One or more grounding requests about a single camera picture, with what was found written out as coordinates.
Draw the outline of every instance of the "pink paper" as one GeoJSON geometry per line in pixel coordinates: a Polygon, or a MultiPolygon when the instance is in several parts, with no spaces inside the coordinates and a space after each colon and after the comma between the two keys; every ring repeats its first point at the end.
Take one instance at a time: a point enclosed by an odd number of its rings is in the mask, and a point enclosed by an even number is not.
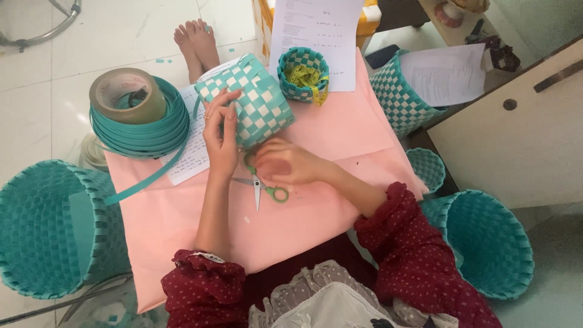
{"type": "MultiPolygon", "coordinates": [[[[422,199],[427,187],[413,173],[373,94],[358,49],[356,54],[356,91],[329,93],[321,107],[289,101],[296,122],[282,136],[334,160],[371,184],[386,187],[395,181],[406,183],[422,199]]],[[[106,158],[118,192],[161,167],[160,161],[153,159],[137,160],[108,152],[106,158]]],[[[235,176],[251,177],[242,165],[235,176]]],[[[165,301],[160,280],[175,267],[171,261],[174,253],[192,248],[207,178],[205,171],[172,186],[165,175],[121,201],[139,313],[165,301]]],[[[357,216],[356,209],[324,183],[293,186],[284,204],[262,192],[256,212],[253,187],[232,182],[229,224],[233,261],[248,274],[261,271],[347,231],[357,216]]]]}

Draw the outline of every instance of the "cabinet door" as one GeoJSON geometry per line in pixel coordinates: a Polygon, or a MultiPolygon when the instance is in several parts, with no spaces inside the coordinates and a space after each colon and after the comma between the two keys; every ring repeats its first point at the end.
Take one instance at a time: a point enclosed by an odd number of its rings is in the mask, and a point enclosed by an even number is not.
{"type": "Polygon", "coordinates": [[[582,68],[579,39],[429,129],[458,187],[510,208],[583,201],[582,68]]]}

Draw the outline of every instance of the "teal woven basket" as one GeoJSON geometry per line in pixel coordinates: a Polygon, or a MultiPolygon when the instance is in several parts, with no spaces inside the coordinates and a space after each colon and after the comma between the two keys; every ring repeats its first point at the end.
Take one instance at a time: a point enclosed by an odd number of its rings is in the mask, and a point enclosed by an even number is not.
{"type": "Polygon", "coordinates": [[[535,268],[531,243],[502,203],[482,191],[465,190],[424,201],[421,208],[458,252],[461,276],[479,292],[493,299],[515,299],[526,290],[535,268]]]}
{"type": "Polygon", "coordinates": [[[207,102],[211,102],[223,88],[243,90],[236,100],[236,139],[242,149],[266,141],[296,121],[277,81],[252,54],[242,56],[237,63],[210,79],[197,82],[194,88],[207,102]]]}
{"type": "Polygon", "coordinates": [[[429,149],[415,148],[405,152],[415,174],[425,182],[429,193],[435,193],[445,180],[445,165],[436,153],[429,149]]]}
{"type": "Polygon", "coordinates": [[[45,160],[0,190],[2,282],[24,296],[60,298],[128,271],[110,175],[45,160]]]}
{"type": "Polygon", "coordinates": [[[283,95],[288,99],[299,100],[301,102],[314,102],[314,92],[316,93],[316,102],[322,104],[328,94],[329,69],[322,54],[305,47],[293,47],[279,57],[278,78],[279,87],[283,95]],[[286,71],[293,70],[294,67],[303,65],[308,69],[318,71],[319,77],[314,83],[313,88],[308,86],[299,87],[290,83],[286,78],[286,71]]]}
{"type": "Polygon", "coordinates": [[[393,58],[370,78],[370,84],[385,116],[398,138],[408,135],[433,117],[445,113],[421,100],[409,86],[403,73],[399,56],[408,53],[399,50],[393,58]]]}

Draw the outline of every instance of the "hand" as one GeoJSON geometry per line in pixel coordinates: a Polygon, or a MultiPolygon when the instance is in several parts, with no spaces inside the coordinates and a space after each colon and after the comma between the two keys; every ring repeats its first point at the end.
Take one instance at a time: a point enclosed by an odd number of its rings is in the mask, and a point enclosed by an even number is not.
{"type": "Polygon", "coordinates": [[[206,151],[209,154],[209,176],[230,180],[239,162],[239,151],[235,141],[237,132],[237,112],[235,103],[229,107],[224,105],[241,95],[241,90],[227,92],[224,88],[210,102],[205,102],[205,129],[202,136],[206,142],[206,151]]]}
{"type": "Polygon", "coordinates": [[[289,141],[272,138],[257,152],[254,166],[260,179],[306,184],[322,180],[333,163],[289,141]]]}

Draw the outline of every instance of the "fingernail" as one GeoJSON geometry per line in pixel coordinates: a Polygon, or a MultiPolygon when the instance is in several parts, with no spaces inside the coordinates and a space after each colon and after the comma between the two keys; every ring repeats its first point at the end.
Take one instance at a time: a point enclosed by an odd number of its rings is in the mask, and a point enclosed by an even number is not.
{"type": "Polygon", "coordinates": [[[227,113],[227,119],[232,120],[235,118],[235,106],[229,106],[229,112],[227,113]]]}

